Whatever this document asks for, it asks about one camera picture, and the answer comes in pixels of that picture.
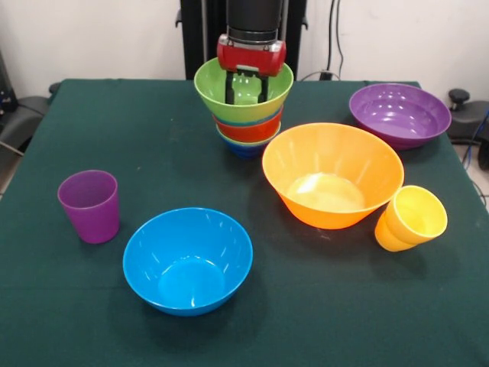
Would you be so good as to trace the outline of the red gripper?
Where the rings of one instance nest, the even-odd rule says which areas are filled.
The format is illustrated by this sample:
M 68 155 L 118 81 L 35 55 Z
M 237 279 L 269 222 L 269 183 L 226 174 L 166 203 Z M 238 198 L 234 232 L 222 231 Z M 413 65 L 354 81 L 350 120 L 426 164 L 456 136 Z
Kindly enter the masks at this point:
M 261 91 L 257 97 L 258 103 L 268 99 L 269 76 L 275 77 L 283 68 L 287 53 L 284 41 L 272 44 L 243 44 L 233 41 L 227 34 L 222 34 L 217 43 L 217 58 L 219 65 L 226 71 L 225 103 L 235 104 L 233 83 L 235 73 L 250 71 L 257 73 L 261 82 Z

